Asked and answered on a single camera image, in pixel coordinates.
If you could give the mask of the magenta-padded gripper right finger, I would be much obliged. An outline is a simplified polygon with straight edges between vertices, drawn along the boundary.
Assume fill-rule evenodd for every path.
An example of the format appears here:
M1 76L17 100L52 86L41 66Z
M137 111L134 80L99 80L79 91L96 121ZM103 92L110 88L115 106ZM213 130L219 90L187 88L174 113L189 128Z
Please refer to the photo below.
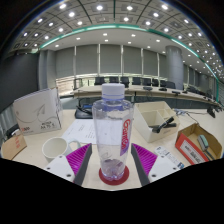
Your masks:
M134 143L131 144L131 154L142 186L180 170L167 156L156 155Z

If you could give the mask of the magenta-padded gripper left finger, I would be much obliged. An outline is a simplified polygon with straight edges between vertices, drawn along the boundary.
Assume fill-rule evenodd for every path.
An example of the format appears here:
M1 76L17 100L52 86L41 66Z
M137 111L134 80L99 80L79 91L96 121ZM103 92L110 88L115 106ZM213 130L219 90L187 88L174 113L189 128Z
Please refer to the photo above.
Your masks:
M81 186L91 154L92 144L89 143L78 148L67 156L57 156L45 167L45 170Z

